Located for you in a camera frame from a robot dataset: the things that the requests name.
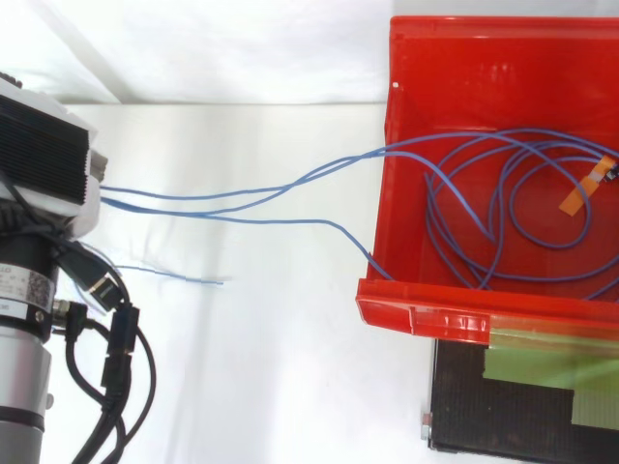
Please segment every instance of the coiled blue cable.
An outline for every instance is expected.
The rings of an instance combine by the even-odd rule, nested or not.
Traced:
[[[513,135],[519,134],[527,134],[527,135],[540,135],[544,137],[552,137],[550,139],[542,139],[542,140],[534,140],[534,141],[521,141],[517,138],[514,138]],[[450,152],[445,158],[443,158],[438,164],[434,164],[424,158],[421,155],[416,153],[411,153],[408,151],[398,150],[402,147],[408,147],[410,145],[432,142],[441,139],[450,139],[450,138],[464,138],[467,139],[464,143],[455,148],[452,152]],[[445,162],[457,156],[465,149],[474,148],[476,144],[488,141],[495,140],[503,143],[504,145],[493,148],[492,150],[485,151],[479,154],[476,157],[470,158],[465,162],[458,165],[455,169],[453,169],[450,173],[445,173],[442,170]],[[556,148],[569,148],[571,150],[579,151],[582,156],[569,156],[553,159],[549,157],[545,152],[550,149]],[[475,213],[475,211],[471,208],[466,198],[461,194],[461,192],[457,189],[457,187],[453,184],[451,179],[462,169],[483,160],[488,157],[503,155],[505,156],[507,153],[511,151],[516,151],[512,155],[510,155],[507,161],[504,163],[501,173],[499,175],[499,179],[497,182],[497,186],[490,197],[488,212],[487,212],[487,223],[483,224],[480,220],[479,216]],[[367,152],[365,154],[354,156],[354,157],[345,157],[341,159],[336,159],[330,161],[322,166],[313,169],[306,175],[300,177],[295,182],[290,184],[282,185],[279,187],[271,187],[271,188],[255,188],[255,189],[244,189],[244,190],[236,190],[231,192],[224,192],[214,195],[199,195],[199,196],[173,196],[173,195],[161,195],[152,192],[146,192],[141,190],[135,190],[130,188],[109,188],[103,187],[104,190],[120,192],[120,193],[130,193],[134,195],[147,196],[158,199],[165,200],[179,200],[179,201],[200,201],[200,200],[213,200],[218,198],[226,198],[232,196],[239,195],[249,195],[249,194],[259,194],[259,193],[270,193],[267,196],[251,201],[249,203],[233,207],[233,208],[224,208],[218,210],[210,210],[210,211],[197,211],[197,212],[175,212],[168,210],[160,210],[160,209],[151,209],[145,208],[141,206],[137,206],[134,204],[126,203],[123,201],[119,201],[111,198],[103,198],[103,203],[110,205],[112,207],[129,211],[133,213],[140,214],[149,214],[149,215],[165,215],[165,216],[173,216],[180,218],[200,218],[200,219],[209,219],[209,220],[222,220],[228,222],[236,222],[236,223],[246,223],[246,224],[324,224],[331,227],[336,228],[341,233],[343,233],[354,245],[357,247],[367,258],[369,263],[371,264],[376,271],[378,271],[382,276],[388,279],[392,279],[392,277],[384,270],[382,267],[375,262],[375,260],[371,257],[371,255],[365,250],[365,248],[359,243],[358,240],[352,236],[344,227],[341,225],[326,220],[326,219],[244,219],[239,217],[228,217],[221,216],[228,213],[244,211],[248,208],[253,208],[260,204],[266,203],[267,201],[271,201],[286,192],[294,189],[298,186],[307,184],[309,182],[313,182],[317,179],[320,179],[324,176],[337,172],[347,166],[350,166],[360,160],[367,160],[373,158],[386,158],[386,157],[402,157],[409,158],[416,162],[419,162],[430,169],[431,174],[425,175],[425,180],[427,182],[427,213],[426,213],[426,224],[427,224],[427,232],[430,238],[430,241],[437,249],[439,256],[448,266],[448,268],[452,271],[454,276],[465,286],[470,288],[485,288],[490,289],[489,282],[493,278],[502,278],[502,279],[511,279],[511,280],[519,280],[519,281],[529,281],[529,282],[568,282],[568,281],[576,281],[585,279],[591,276],[596,276],[604,271],[607,271],[612,266],[619,262],[619,254],[612,257],[606,264],[592,271],[588,271],[586,273],[580,275],[560,275],[554,277],[545,277],[545,276],[535,276],[535,275],[512,275],[504,272],[498,272],[497,268],[500,263],[503,247],[504,247],[504,231],[505,231],[505,220],[506,216],[509,216],[510,221],[515,226],[516,230],[522,234],[522,236],[526,237],[532,243],[539,245],[540,247],[548,247],[551,249],[567,249],[571,247],[576,247],[578,244],[582,242],[584,237],[587,235],[589,228],[591,226],[592,219],[592,210],[591,205],[589,203],[588,197],[585,194],[582,186],[579,181],[561,164],[565,162],[586,162],[586,163],[597,163],[603,155],[610,155],[616,159],[619,159],[619,154],[603,145],[592,142],[590,140],[586,140],[580,137],[576,137],[573,135],[569,135],[563,132],[558,132],[555,130],[544,130],[544,129],[515,129],[515,130],[503,130],[499,132],[477,132],[477,131],[458,131],[458,132],[449,132],[449,133],[440,133],[433,135],[426,135],[422,137],[416,137],[408,140],[404,140],[399,143],[388,145],[384,148],[380,148],[377,150],[373,150],[371,152]],[[522,165],[525,160],[537,158],[541,160],[541,163],[535,165],[530,168],[522,177],[517,180],[515,186],[512,188],[509,197],[507,198],[507,212],[506,212],[506,198],[504,195],[504,186],[506,180],[516,171],[516,169]],[[552,244],[548,242],[544,242],[532,234],[527,232],[518,222],[515,212],[515,199],[518,190],[521,186],[536,172],[544,168],[553,168],[561,173],[564,177],[566,177],[575,187],[580,191],[581,195],[585,199],[584,207],[585,207],[585,223],[583,228],[578,235],[578,237],[567,244]],[[457,239],[449,230],[447,225],[447,221],[442,216],[440,209],[436,203],[436,195],[437,193],[444,187],[447,187],[452,191],[452,193],[456,196],[459,203],[462,205],[467,215],[471,217],[476,226],[480,229],[480,231],[492,242],[496,245],[495,255],[492,259],[492,262],[489,266],[484,266],[474,260],[472,260],[469,256],[466,255],[465,251],[458,244]],[[495,218],[498,217],[498,230],[496,233],[494,232],[494,221]],[[441,245],[437,241],[436,233],[441,237],[445,245],[450,248],[466,265],[466,267],[470,270],[473,277],[475,277],[476,282],[471,282],[467,278],[465,278],[456,268],[455,264],[448,258],[447,254],[442,249]],[[586,299],[593,299],[599,297],[605,291],[612,288],[615,284],[619,283],[619,278],[614,279],[609,284],[605,285],[600,290],[594,292],[593,294],[585,297]]]

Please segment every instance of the blue cable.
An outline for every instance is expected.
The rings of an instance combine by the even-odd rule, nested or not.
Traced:
[[[535,134],[535,135],[543,135],[543,136],[551,136],[557,139],[544,139],[544,140],[534,140],[529,142],[523,142],[516,138],[512,138],[513,134]],[[468,138],[469,140],[457,146],[454,150],[452,150],[446,157],[444,157],[438,164],[434,164],[424,157],[404,151],[394,151],[394,149],[405,147],[408,145],[431,142],[439,139],[447,139],[447,138]],[[467,148],[474,147],[478,143],[482,143],[488,140],[495,140],[505,143],[505,145],[500,146],[498,148],[494,148],[492,150],[485,151],[480,155],[470,158],[465,162],[458,165],[454,170],[452,170],[449,174],[445,174],[441,167],[445,164],[446,161],[455,157],[457,154],[461,153],[463,150]],[[556,148],[570,148],[574,150],[578,150],[589,157],[563,157],[559,159],[552,159],[545,154],[546,150],[556,149]],[[458,172],[466,167],[478,162],[479,160],[483,160],[485,158],[491,156],[505,156],[506,153],[510,153],[511,151],[516,150],[516,152],[509,156],[503,168],[501,169],[501,173],[499,176],[499,181],[497,183],[497,187],[495,188],[492,196],[490,197],[489,205],[488,205],[488,221],[487,224],[484,225],[479,216],[473,211],[470,207],[464,196],[460,193],[460,191],[456,188],[456,186],[452,183],[451,178],[454,177]],[[619,262],[619,254],[611,258],[606,264],[601,266],[600,268],[583,273],[581,275],[566,275],[566,276],[557,276],[557,277],[542,277],[542,276],[534,276],[534,275],[510,275],[506,273],[497,272],[497,267],[500,262],[500,258],[503,251],[504,246],[504,226],[505,226],[505,204],[504,204],[504,184],[506,180],[509,178],[511,174],[515,172],[515,170],[522,165],[522,163],[528,159],[537,158],[542,162],[537,164],[533,168],[530,168],[517,182],[516,185],[512,188],[508,198],[508,214],[510,220],[514,224],[516,230],[521,233],[524,237],[526,237],[532,243],[535,243],[541,247],[548,247],[551,249],[565,249],[569,247],[575,247],[582,242],[584,237],[587,235],[592,218],[591,205],[588,200],[584,189],[580,185],[579,181],[570,174],[564,167],[560,164],[563,162],[571,161],[571,162],[593,162],[597,163],[598,160],[603,156],[603,154],[611,155],[612,157],[619,159],[619,154],[603,145],[597,144],[590,140],[586,140],[580,137],[576,137],[573,135],[569,135],[563,132],[558,132],[555,130],[543,130],[536,128],[526,128],[526,129],[516,129],[516,130],[503,130],[499,132],[476,132],[476,131],[458,131],[458,132],[449,132],[449,133],[440,133],[433,135],[426,135],[422,137],[416,137],[409,140],[404,140],[402,142],[398,142],[395,144],[388,145],[384,148],[380,148],[377,150],[373,150],[371,152],[367,152],[365,154],[356,156],[356,157],[345,157],[341,159],[336,159],[330,161],[322,166],[319,166],[316,169],[313,169],[306,175],[302,176],[298,180],[293,183],[286,184],[279,187],[272,188],[255,188],[255,189],[244,189],[237,190],[231,192],[225,192],[215,195],[200,195],[200,196],[173,196],[173,195],[160,195],[156,193],[129,189],[129,188],[103,188],[108,191],[122,192],[122,193],[132,193],[141,196],[159,198],[159,199],[168,199],[168,200],[180,200],[180,201],[196,201],[196,200],[211,200],[217,198],[225,198],[232,197],[238,195],[246,195],[246,194],[257,194],[257,193],[271,193],[264,198],[259,200],[252,201],[250,203],[233,207],[233,208],[225,208],[219,210],[212,211],[201,211],[201,212],[174,212],[168,210],[160,210],[160,209],[150,209],[144,208],[140,206],[136,206],[130,203],[122,202],[115,199],[103,198],[103,203],[110,205],[115,208],[119,208],[121,210],[130,211],[134,213],[141,214],[150,214],[150,215],[165,215],[165,216],[173,216],[173,217],[182,217],[182,218],[201,218],[201,219],[209,219],[209,220],[222,220],[228,222],[237,222],[237,223],[248,223],[248,224],[324,224],[331,227],[336,228],[340,232],[342,232],[354,245],[357,247],[367,258],[372,267],[374,267],[382,276],[385,278],[391,279],[391,276],[383,270],[378,263],[376,263],[371,255],[363,248],[363,246],[341,225],[336,224],[335,222],[325,220],[325,219],[243,219],[238,217],[222,217],[218,216],[225,213],[238,212],[243,211],[248,208],[252,208],[254,206],[258,206],[260,204],[266,203],[267,201],[271,201],[278,196],[283,195],[284,193],[294,189],[298,186],[307,184],[309,182],[313,182],[317,179],[320,179],[326,175],[337,172],[344,167],[350,166],[355,162],[360,160],[367,160],[372,158],[386,158],[386,157],[404,157],[413,159],[421,164],[424,164],[428,167],[432,173],[431,176],[425,175],[425,180],[427,183],[427,213],[426,213],[426,223],[427,223],[427,232],[428,236],[437,249],[440,258],[446,263],[452,273],[456,276],[456,278],[462,282],[464,285],[474,288],[485,288],[490,289],[488,283],[492,278],[503,278],[503,279],[512,279],[512,280],[520,280],[520,281],[531,281],[531,282],[567,282],[567,281],[575,281],[584,278],[588,278],[591,276],[596,276],[604,271],[610,269],[612,266]],[[558,172],[560,172],[564,177],[566,177],[575,187],[580,191],[581,195],[584,198],[584,207],[585,207],[585,224],[578,235],[578,237],[568,244],[551,244],[529,234],[524,228],[521,227],[516,218],[516,212],[514,208],[516,194],[520,187],[536,172],[540,169],[550,167]],[[439,183],[435,186],[436,178],[439,178]],[[449,230],[447,226],[447,222],[443,218],[440,209],[436,203],[436,194],[443,188],[447,186],[452,193],[455,195],[459,203],[462,205],[467,215],[469,215],[476,226],[480,229],[480,231],[493,243],[496,244],[496,250],[494,258],[492,259],[491,264],[488,267],[481,265],[470,259],[462,250],[460,245],[457,243],[456,238]],[[498,213],[498,231],[495,234],[493,230],[493,223],[496,218],[496,214]],[[477,284],[472,284],[469,282],[454,266],[454,264],[449,260],[447,255],[442,250],[438,241],[436,240],[436,236],[433,233],[433,230],[436,230],[445,244],[463,261],[466,267],[470,270],[473,277],[476,278]],[[598,290],[592,295],[586,297],[587,299],[597,298],[603,292],[612,288],[616,283],[619,283],[619,278],[613,280],[608,285]]]
[[[167,273],[165,271],[157,271],[155,269],[140,268],[139,266],[121,265],[121,266],[116,266],[116,269],[124,269],[124,270],[129,270],[129,271],[141,271],[143,273],[155,274],[157,276],[178,278],[179,280],[184,280],[185,282],[188,282],[188,283],[199,283],[202,285],[223,285],[223,282],[219,280],[204,280],[202,278],[187,277],[186,275]]]

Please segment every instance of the white background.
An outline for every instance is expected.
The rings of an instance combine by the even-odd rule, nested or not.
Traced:
[[[0,70],[63,102],[383,102],[392,15],[618,0],[0,0]]]

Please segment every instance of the label sticker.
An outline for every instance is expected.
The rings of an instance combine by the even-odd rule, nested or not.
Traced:
[[[0,298],[28,303],[50,312],[54,284],[39,273],[19,266],[0,264]]]
[[[28,316],[28,304],[0,300],[0,316],[16,317],[25,320]]]

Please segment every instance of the black panel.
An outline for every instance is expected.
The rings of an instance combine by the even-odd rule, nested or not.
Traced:
[[[88,131],[0,96],[0,167],[18,186],[83,204]]]
[[[619,462],[619,432],[572,425],[573,391],[486,380],[485,349],[437,342],[433,448],[552,464]]]

